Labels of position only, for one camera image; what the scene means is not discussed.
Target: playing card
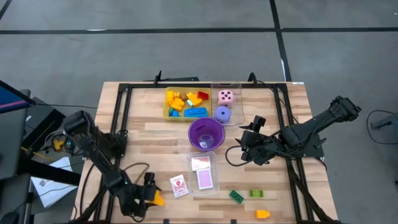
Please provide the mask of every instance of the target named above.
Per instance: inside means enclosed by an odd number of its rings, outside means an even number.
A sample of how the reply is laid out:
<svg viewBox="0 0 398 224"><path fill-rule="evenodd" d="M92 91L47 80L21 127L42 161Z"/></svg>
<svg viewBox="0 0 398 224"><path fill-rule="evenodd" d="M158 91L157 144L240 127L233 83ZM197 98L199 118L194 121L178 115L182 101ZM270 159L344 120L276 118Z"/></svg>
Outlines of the playing card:
<svg viewBox="0 0 398 224"><path fill-rule="evenodd" d="M199 190L213 188L213 180L211 179L211 169L197 170Z"/></svg>
<svg viewBox="0 0 398 224"><path fill-rule="evenodd" d="M170 179L172 184L174 197L180 197L189 193L187 184L185 183L184 176L178 175Z"/></svg>
<svg viewBox="0 0 398 224"><path fill-rule="evenodd" d="M210 168L210 156L192 158L192 171L205 168Z"/></svg>

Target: purple plastic cup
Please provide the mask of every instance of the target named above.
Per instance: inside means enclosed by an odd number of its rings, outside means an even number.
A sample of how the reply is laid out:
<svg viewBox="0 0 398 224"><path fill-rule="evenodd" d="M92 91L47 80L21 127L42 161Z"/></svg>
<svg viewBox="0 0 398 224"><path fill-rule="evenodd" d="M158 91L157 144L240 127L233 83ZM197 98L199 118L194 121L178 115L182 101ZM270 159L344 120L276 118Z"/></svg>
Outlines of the purple plastic cup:
<svg viewBox="0 0 398 224"><path fill-rule="evenodd" d="M196 150L213 151L224 142L224 126L213 118L199 118L189 126L188 138Z"/></svg>

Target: wooden tabletop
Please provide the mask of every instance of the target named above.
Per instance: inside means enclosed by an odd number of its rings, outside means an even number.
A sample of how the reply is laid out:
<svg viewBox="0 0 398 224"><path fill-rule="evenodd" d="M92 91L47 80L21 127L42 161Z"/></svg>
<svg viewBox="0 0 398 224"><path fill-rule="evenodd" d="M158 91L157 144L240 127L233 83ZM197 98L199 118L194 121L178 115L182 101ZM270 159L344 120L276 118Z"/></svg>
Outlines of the wooden tabletop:
<svg viewBox="0 0 398 224"><path fill-rule="evenodd" d="M118 82L106 82L103 86L95 123L104 133L109 132L111 127L118 85ZM310 119L312 115L305 86L294 83L287 83L287 86L294 116L300 123ZM225 150L236 145L234 138L240 139L243 133L243 130L237 126L225 127L225 142L214 151L218 162L219 195L205 198L184 195L174 198L170 178L183 174L185 180L188 180L187 154L196 150L191 147L188 140L187 132L190 123L172 123L162 117L164 94L164 88L133 89L127 121L128 144L126 155L120 165L123 169L135 162L149 163L149 171L155 173L156 183L163 190L165 206L148 209L144 223L159 223L165 218L170 219L171 223L229 223L231 219L237 219L238 223L295 222L285 159L276 157L270 161L269 165L263 166L248 164L232 167L226 162ZM246 117L245 125L249 124L255 115L260 115L267 119L266 125L261 128L261 133L272 134L279 130L274 95L269 89L245 88L242 89L242 97ZM123 113L123 105L124 103L120 109L119 121ZM231 162L242 162L239 149L231 150L229 156ZM324 166L310 158L304 158L303 163L310 193L326 214L337 219ZM91 165L91 161L85 162L75 202L77 208L80 204L81 186ZM127 170L130 179L134 181L143 168L137 166ZM100 178L100 172L94 168L88 178L83 209L97 194ZM264 198L251 198L249 196L251 189L263 190ZM244 197L241 205L229 198L228 195L232 190ZM299 190L298 194L302 216L306 218L304 200ZM107 201L108 195L104 198L102 218L106 213ZM271 217L258 220L254 215L255 210L268 210ZM122 215L117 199L115 199L111 222L134 223L130 217Z"/></svg>

